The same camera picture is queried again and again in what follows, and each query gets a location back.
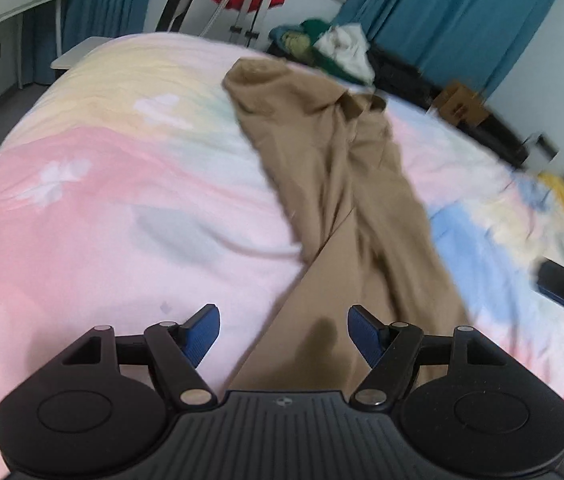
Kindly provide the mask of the tan t-shirt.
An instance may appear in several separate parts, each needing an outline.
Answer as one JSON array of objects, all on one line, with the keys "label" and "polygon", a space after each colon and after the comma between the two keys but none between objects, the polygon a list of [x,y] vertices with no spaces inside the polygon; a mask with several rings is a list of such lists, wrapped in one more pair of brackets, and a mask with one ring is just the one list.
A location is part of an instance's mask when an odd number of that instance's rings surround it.
[{"label": "tan t-shirt", "polygon": [[242,58],[223,88],[306,265],[233,388],[352,393],[369,369],[348,336],[355,304],[433,335],[466,322],[382,98],[277,58]]}]

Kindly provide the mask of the brown paper bag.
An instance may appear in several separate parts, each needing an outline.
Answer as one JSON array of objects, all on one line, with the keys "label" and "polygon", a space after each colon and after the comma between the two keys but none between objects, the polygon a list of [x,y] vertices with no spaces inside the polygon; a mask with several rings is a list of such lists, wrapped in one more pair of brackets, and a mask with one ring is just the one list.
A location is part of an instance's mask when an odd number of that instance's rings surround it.
[{"label": "brown paper bag", "polygon": [[460,122],[475,127],[490,115],[482,95],[457,80],[449,82],[442,89],[432,107],[445,122],[454,127]]}]

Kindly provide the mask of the blue curtain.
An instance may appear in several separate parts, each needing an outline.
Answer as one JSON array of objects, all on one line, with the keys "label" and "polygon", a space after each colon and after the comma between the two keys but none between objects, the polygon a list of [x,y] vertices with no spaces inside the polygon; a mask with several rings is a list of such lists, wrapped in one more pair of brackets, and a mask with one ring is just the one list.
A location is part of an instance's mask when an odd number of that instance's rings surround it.
[{"label": "blue curtain", "polygon": [[446,86],[490,96],[536,34],[554,0],[346,0],[336,24],[358,23],[367,40]]},{"label": "blue curtain", "polygon": [[[148,0],[61,0],[62,48],[88,37],[119,37],[143,29]],[[22,19],[22,81],[53,84],[56,58],[55,4],[45,3]]]}]

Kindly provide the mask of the pastel tie-dye bed cover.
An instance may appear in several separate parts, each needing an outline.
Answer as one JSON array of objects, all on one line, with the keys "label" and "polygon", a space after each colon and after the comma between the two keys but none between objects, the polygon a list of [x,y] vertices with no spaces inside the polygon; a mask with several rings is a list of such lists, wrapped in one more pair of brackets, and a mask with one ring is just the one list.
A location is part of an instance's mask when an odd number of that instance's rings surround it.
[{"label": "pastel tie-dye bed cover", "polygon": [[[305,272],[299,239],[223,88],[252,50],[180,34],[117,39],[62,75],[0,147],[0,401],[89,328],[121,335],[221,314],[201,363],[232,380]],[[547,185],[438,117],[379,96],[466,322],[564,399],[564,266]],[[0,456],[0,478],[6,471]]]}]

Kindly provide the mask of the wall power outlet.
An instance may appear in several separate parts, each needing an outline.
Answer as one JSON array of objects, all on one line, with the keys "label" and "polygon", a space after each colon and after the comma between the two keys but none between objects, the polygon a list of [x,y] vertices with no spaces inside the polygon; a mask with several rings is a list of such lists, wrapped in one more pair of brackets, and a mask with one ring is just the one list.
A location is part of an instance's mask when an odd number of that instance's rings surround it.
[{"label": "wall power outlet", "polygon": [[559,153],[559,149],[545,133],[539,133],[535,136],[534,147],[547,160],[555,159],[555,156]]}]

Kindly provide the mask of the black sofa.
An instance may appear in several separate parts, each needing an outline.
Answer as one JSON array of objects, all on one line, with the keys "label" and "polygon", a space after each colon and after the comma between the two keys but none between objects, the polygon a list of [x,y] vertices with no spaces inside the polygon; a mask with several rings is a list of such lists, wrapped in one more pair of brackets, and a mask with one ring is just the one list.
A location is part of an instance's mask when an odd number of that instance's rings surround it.
[{"label": "black sofa", "polygon": [[[378,89],[391,96],[396,96],[422,110],[429,110],[434,99],[442,94],[442,87],[436,86],[424,78],[414,66],[403,62],[393,55],[372,44],[370,63],[375,70]],[[456,128],[469,138],[493,151],[500,159],[516,169],[523,169],[529,151],[523,141],[494,114],[478,125],[468,125],[461,120]]]}]

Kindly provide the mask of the pile of mixed clothes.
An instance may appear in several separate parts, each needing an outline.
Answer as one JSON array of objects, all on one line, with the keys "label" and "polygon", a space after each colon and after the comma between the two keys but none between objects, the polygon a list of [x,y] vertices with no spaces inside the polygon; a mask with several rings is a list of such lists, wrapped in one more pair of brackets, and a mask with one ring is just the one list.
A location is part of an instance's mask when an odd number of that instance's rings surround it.
[{"label": "pile of mixed clothes", "polygon": [[411,102],[430,102],[435,86],[397,55],[371,44],[358,23],[331,25],[311,18],[269,32],[269,52],[349,84],[373,87]]}]

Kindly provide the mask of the left blue curtain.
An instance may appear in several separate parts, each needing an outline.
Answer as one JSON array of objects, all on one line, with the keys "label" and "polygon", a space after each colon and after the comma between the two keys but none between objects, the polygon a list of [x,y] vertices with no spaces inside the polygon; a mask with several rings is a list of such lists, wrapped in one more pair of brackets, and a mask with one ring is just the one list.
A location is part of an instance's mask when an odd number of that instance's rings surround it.
[{"label": "left blue curtain", "polygon": [[[143,29],[148,0],[61,0],[62,48],[88,37],[119,37]],[[22,19],[22,81],[53,84],[56,58],[55,4],[45,3]]]}]

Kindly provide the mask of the white bench at bed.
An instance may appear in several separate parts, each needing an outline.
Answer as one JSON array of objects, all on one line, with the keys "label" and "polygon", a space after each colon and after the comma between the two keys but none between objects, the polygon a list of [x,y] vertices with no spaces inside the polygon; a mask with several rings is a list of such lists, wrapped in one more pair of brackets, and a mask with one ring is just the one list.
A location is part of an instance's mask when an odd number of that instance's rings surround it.
[{"label": "white bench at bed", "polygon": [[84,56],[102,47],[109,41],[110,38],[107,37],[88,37],[81,41],[80,44],[76,44],[70,50],[59,55],[58,58],[55,58],[55,60],[50,63],[50,68],[52,70],[58,70],[58,72],[67,72],[67,70],[71,70],[76,63],[79,63]]}]

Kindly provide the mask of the right blue curtain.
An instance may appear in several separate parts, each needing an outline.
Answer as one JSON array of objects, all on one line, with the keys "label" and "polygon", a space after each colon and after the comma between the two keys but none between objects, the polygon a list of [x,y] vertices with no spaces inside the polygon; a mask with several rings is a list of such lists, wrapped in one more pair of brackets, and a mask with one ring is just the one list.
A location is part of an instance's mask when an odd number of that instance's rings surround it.
[{"label": "right blue curtain", "polygon": [[367,40],[446,86],[490,96],[536,34],[554,0],[346,0],[336,24],[358,23]]}]

